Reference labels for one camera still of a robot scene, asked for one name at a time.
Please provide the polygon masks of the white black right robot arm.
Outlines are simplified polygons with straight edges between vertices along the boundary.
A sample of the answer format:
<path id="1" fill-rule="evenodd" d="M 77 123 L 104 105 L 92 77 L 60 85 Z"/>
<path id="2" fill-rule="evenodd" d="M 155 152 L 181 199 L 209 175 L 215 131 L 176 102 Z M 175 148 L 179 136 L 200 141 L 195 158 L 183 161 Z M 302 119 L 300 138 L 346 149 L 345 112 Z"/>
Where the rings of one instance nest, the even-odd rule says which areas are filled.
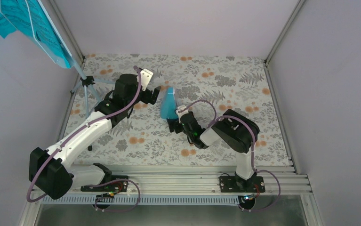
<path id="1" fill-rule="evenodd" d="M 256 123 L 233 110 L 227 110 L 209 128 L 202 128 L 193 112 L 183 113 L 176 119 L 167 119 L 170 132 L 184 133 L 190 144 L 206 149 L 220 140 L 236 154 L 236 187 L 246 192 L 254 185 L 253 147 L 260 128 Z"/>

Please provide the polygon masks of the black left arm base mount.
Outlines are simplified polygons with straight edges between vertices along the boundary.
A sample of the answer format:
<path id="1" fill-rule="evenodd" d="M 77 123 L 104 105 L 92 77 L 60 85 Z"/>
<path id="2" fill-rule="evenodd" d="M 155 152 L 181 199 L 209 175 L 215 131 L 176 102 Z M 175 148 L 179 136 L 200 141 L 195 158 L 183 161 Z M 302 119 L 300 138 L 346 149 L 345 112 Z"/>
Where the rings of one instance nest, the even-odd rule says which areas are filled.
<path id="1" fill-rule="evenodd" d="M 128 181 L 119 181 L 119 179 L 129 179 L 128 176 L 113 175 L 110 178 L 105 178 L 101 184 L 108 183 L 104 186 L 91 187 L 82 186 L 80 190 L 82 192 L 104 192 L 104 193 L 121 193 L 126 192 L 128 187 Z"/>

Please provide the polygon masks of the light blue music stand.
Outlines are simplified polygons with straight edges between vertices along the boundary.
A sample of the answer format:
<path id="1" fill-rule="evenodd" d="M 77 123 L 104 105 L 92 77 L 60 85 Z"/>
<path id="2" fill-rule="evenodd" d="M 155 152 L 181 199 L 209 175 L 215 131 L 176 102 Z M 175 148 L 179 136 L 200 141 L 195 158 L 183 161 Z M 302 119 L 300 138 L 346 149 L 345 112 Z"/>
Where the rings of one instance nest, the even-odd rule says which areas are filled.
<path id="1" fill-rule="evenodd" d="M 84 64 L 76 64 L 79 78 L 71 90 L 69 117 L 66 121 L 64 135 L 75 131 L 94 111 L 97 104 L 103 100 L 104 95 L 114 88 L 115 81 L 86 73 Z"/>

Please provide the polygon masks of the blue sheet music pages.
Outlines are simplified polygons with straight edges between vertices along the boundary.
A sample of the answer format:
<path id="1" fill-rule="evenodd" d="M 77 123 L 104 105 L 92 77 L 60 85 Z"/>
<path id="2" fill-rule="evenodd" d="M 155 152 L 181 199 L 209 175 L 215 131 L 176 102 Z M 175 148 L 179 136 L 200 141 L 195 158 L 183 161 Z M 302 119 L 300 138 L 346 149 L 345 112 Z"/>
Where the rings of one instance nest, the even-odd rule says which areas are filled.
<path id="1" fill-rule="evenodd" d="M 0 36 L 21 32 L 62 68 L 74 61 L 37 0 L 0 0 Z"/>

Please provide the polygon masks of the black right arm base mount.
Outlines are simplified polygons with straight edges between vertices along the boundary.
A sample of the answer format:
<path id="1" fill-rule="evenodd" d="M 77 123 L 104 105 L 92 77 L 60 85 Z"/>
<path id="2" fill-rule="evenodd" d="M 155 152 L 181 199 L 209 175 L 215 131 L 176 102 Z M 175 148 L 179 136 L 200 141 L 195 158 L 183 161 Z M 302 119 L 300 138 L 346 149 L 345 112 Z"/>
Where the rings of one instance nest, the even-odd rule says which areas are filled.
<path id="1" fill-rule="evenodd" d="M 244 180 L 239 176 L 228 174 L 219 177 L 219 187 L 222 193 L 264 193 L 265 183 L 263 177 L 252 175 Z"/>

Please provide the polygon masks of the blue metronome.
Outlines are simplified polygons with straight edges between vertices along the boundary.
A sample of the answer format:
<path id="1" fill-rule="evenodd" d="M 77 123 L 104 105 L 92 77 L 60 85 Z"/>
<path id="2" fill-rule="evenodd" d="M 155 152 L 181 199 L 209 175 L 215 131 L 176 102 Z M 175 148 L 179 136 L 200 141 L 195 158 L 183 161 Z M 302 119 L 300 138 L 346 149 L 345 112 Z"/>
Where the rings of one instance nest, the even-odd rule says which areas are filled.
<path id="1" fill-rule="evenodd" d="M 164 120 L 166 119 L 178 119 L 176 113 L 178 106 L 177 102 L 177 93 L 176 89 L 173 87 L 168 87 L 160 107 L 160 117 Z"/>

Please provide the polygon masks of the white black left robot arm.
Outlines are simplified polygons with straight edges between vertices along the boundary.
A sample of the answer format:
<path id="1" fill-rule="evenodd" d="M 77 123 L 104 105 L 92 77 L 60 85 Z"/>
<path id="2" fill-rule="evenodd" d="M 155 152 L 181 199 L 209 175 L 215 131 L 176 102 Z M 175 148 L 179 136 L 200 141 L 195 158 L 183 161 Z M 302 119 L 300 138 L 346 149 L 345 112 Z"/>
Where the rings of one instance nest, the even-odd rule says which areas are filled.
<path id="1" fill-rule="evenodd" d="M 139 102 L 155 104 L 160 88 L 147 88 L 153 72 L 136 67 L 137 74 L 122 74 L 115 81 L 114 90 L 107 93 L 86 120 L 66 137 L 47 149 L 35 148 L 30 154 L 27 201 L 34 186 L 56 200 L 74 188 L 89 186 L 107 190 L 112 184 L 112 172 L 100 163 L 75 165 L 78 156 L 103 134 L 132 114 Z"/>

